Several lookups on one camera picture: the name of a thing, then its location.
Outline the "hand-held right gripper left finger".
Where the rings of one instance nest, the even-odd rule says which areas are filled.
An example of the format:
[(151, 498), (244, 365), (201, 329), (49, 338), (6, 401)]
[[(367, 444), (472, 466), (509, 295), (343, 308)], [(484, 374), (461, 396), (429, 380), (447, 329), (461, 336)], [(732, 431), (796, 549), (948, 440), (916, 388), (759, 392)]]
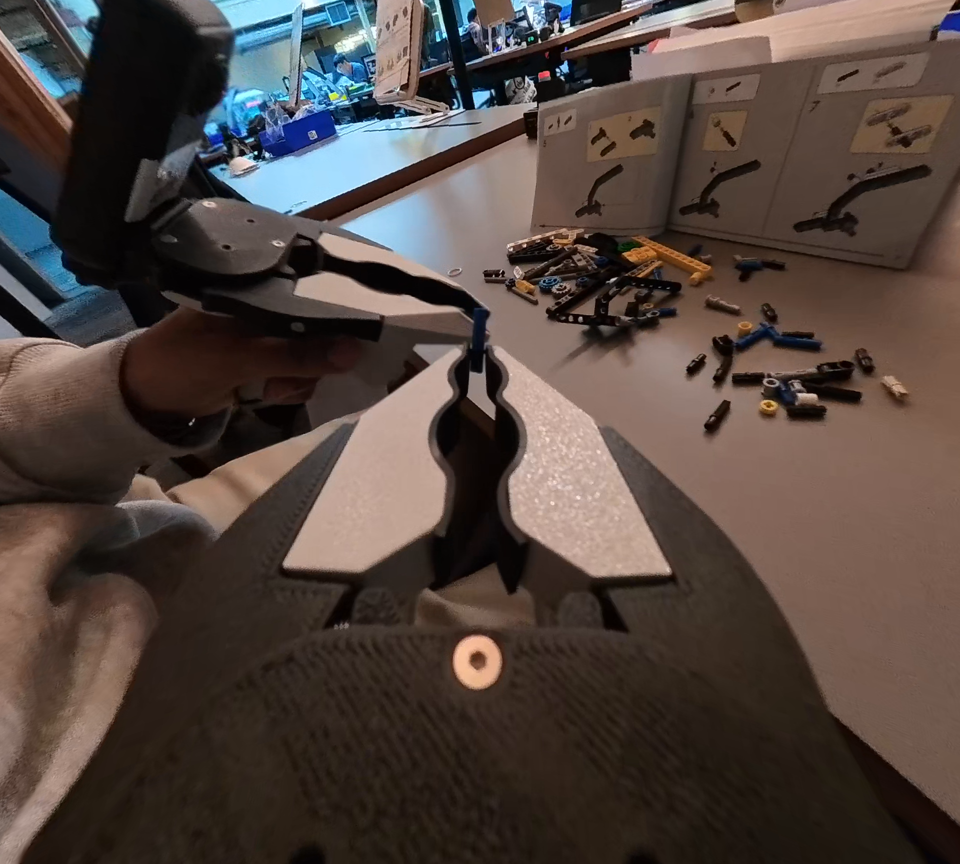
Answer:
[(392, 591), (433, 583), (434, 541), (447, 532), (451, 470), (441, 416), (462, 391), (452, 348), (367, 409), (346, 439), (282, 563), (290, 575)]

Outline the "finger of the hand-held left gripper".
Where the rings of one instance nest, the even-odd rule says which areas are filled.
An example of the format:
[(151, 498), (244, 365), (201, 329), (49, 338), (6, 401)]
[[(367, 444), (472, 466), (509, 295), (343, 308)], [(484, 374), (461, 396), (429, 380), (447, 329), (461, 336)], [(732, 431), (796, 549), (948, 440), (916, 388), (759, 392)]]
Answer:
[(320, 274), (335, 274), (366, 290), (405, 295), (431, 306), (474, 311), (484, 303), (457, 282), (396, 252), (367, 243), (348, 233), (321, 232), (317, 238)]
[(486, 304), (456, 282), (404, 270), (323, 270), (299, 278), (294, 296), (318, 307), (318, 332), (379, 342), (410, 336), (414, 343), (462, 342)]

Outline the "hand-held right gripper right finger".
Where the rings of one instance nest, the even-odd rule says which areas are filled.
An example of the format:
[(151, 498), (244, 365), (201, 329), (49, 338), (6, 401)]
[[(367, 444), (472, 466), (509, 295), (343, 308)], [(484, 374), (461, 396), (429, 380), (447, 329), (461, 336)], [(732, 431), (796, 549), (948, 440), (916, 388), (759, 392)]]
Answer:
[(486, 354), (503, 466), (496, 566), (507, 590), (548, 606), (569, 594), (660, 584), (671, 566), (591, 415), (504, 348)]

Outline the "person's left forearm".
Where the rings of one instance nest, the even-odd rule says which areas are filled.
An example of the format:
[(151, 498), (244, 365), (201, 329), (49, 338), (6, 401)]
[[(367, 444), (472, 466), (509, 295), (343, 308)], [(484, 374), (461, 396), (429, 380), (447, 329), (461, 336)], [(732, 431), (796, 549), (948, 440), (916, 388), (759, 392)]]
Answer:
[(176, 448), (134, 420), (119, 384), (131, 332), (81, 348), (2, 341), (1, 501), (114, 505), (139, 470), (204, 448)]

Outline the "long light grey lego liftarm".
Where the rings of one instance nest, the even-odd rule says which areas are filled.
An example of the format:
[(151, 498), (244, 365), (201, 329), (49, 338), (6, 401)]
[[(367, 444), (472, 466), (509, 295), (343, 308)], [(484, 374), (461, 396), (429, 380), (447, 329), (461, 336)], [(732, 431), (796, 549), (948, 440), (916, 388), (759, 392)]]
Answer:
[(558, 254), (560, 248), (569, 247), (576, 243), (584, 233), (580, 228), (561, 228), (541, 234), (533, 234), (507, 244), (506, 252), (510, 260), (520, 258), (535, 258), (546, 255), (550, 257)]

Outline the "long black lego beam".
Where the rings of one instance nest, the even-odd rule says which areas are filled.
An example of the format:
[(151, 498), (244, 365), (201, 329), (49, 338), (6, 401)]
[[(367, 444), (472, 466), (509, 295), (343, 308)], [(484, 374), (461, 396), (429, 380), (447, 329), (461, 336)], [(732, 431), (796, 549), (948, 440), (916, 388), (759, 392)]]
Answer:
[(615, 272), (608, 268), (593, 275), (585, 276), (582, 280), (577, 279), (571, 285), (569, 291), (558, 296), (551, 305), (546, 307), (546, 318), (548, 320), (558, 320), (561, 316), (572, 312), (584, 301), (616, 285), (625, 276), (624, 272)]

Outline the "scattered small lego pins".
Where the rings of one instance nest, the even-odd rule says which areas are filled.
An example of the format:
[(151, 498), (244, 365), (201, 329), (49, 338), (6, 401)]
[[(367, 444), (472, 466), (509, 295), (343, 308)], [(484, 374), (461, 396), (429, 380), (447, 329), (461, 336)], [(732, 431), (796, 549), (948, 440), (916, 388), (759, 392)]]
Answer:
[[(713, 361), (716, 368), (710, 377), (711, 393), (718, 398), (702, 424), (707, 438), (724, 425), (731, 414), (732, 400), (725, 387), (750, 391), (749, 410), (762, 419), (777, 415), (792, 423), (824, 423), (834, 404), (860, 405), (864, 388), (870, 385), (898, 407), (909, 406), (910, 393), (896, 377), (880, 376), (871, 354), (857, 349), (850, 358), (826, 360), (822, 354), (823, 342), (811, 331), (785, 331), (776, 324), (774, 310), (762, 306), (764, 320), (751, 323), (741, 321), (735, 328), (714, 334), (707, 339), (703, 333), (690, 338), (697, 343), (697, 353), (684, 368), (685, 379), (701, 375)], [(759, 349), (760, 355), (770, 358), (790, 354), (804, 355), (806, 365), (801, 368), (775, 368), (772, 361), (757, 368), (739, 368), (744, 355)]]

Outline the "long yellow lego beam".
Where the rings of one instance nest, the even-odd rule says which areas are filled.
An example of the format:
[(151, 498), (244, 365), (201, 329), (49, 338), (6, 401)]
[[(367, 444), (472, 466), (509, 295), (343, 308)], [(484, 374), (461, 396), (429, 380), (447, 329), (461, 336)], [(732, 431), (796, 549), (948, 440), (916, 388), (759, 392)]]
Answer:
[(638, 236), (635, 236), (633, 239), (635, 239), (641, 245), (651, 246), (656, 251), (657, 259), (660, 259), (663, 262), (668, 263), (671, 266), (674, 266), (681, 271), (684, 271), (690, 276), (697, 271), (707, 271), (707, 270), (710, 270), (712, 274), (714, 274), (713, 267), (699, 260), (698, 258), (693, 258), (693, 257), (690, 257), (689, 255), (682, 254), (676, 251), (675, 249), (667, 245), (664, 245), (658, 241), (654, 241), (653, 239), (646, 236), (638, 235)]

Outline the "lego instruction booklet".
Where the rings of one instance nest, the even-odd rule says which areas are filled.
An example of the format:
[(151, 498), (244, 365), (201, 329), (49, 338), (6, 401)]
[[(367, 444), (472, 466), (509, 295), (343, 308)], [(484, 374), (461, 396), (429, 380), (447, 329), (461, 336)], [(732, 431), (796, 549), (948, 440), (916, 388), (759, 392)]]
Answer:
[(958, 42), (661, 75), (539, 110), (531, 229), (909, 267), (958, 179)]

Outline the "person's left hand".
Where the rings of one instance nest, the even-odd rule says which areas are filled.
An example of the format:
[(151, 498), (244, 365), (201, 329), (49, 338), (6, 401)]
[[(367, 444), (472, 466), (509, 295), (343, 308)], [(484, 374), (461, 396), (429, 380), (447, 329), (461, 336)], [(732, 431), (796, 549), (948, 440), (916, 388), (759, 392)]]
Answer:
[(265, 402), (306, 402), (323, 377), (350, 371), (361, 352), (349, 337), (269, 337), (235, 318), (180, 308), (128, 341), (119, 384), (136, 411), (199, 419), (228, 410), (256, 385)]

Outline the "grey office desk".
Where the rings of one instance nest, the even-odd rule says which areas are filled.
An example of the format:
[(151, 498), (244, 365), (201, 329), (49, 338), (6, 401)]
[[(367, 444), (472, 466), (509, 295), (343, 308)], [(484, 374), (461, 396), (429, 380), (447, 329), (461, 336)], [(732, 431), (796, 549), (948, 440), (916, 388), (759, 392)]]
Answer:
[(417, 126), (407, 119), (352, 125), (241, 177), (223, 165), (211, 174), (246, 200), (272, 210), (332, 221), (525, 134), (534, 105), (455, 112)]

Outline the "black wrist watch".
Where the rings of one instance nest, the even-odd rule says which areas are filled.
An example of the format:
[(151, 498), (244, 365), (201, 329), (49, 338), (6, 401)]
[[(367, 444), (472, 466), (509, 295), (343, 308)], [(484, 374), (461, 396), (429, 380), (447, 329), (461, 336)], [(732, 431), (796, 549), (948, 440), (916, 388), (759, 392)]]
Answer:
[(139, 407), (134, 407), (129, 413), (153, 438), (176, 448), (204, 448), (216, 443), (231, 415), (229, 410), (197, 416), (148, 411)]

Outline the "cardboard sheet stand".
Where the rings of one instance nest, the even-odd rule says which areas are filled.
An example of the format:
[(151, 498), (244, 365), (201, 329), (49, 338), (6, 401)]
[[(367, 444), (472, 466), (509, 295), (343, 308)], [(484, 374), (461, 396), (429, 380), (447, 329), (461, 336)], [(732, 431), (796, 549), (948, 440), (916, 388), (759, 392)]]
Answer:
[(376, 1), (376, 50), (373, 97), (420, 115), (415, 125), (444, 120), (450, 105), (419, 92), (426, 20), (423, 0)]

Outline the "black pole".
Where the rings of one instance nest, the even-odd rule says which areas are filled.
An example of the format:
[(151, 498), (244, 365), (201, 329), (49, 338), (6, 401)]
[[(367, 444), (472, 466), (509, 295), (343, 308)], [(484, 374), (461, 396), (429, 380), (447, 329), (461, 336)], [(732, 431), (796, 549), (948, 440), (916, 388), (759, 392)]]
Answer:
[(467, 70), (459, 26), (455, 17), (454, 2), (453, 0), (437, 1), (460, 103), (465, 110), (473, 111), (475, 110), (473, 86)]

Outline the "white box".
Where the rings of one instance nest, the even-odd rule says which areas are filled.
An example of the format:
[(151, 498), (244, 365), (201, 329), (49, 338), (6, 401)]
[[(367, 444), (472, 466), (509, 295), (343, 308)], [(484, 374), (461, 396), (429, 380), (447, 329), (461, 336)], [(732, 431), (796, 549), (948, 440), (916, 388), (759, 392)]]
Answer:
[(774, 14), (696, 29), (630, 56), (630, 80), (705, 74), (930, 38), (956, 0), (776, 0)]

